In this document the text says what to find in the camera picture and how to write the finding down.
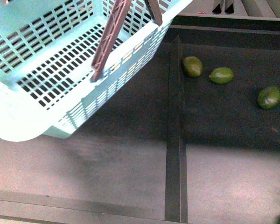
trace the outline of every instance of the basket handle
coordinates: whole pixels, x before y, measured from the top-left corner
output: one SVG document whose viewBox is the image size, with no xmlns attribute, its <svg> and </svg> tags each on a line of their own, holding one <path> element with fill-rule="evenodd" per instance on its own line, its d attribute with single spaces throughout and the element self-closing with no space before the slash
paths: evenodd
<svg viewBox="0 0 280 224">
<path fill-rule="evenodd" d="M 110 17 L 103 31 L 98 48 L 95 52 L 91 66 L 95 70 L 92 81 L 96 82 L 112 51 L 120 29 L 126 19 L 132 0 L 115 0 Z M 153 20 L 160 26 L 162 14 L 157 0 L 145 0 L 145 4 Z"/>
</svg>

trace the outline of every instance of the light blue basket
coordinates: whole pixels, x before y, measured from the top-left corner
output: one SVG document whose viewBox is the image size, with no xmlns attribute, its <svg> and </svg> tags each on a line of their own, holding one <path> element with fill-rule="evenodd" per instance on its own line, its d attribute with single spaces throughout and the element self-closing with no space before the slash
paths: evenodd
<svg viewBox="0 0 280 224">
<path fill-rule="evenodd" d="M 155 54 L 191 0 L 160 0 L 163 24 L 133 0 L 102 77 L 94 53 L 113 0 L 0 0 L 0 138 L 67 138 Z"/>
</svg>

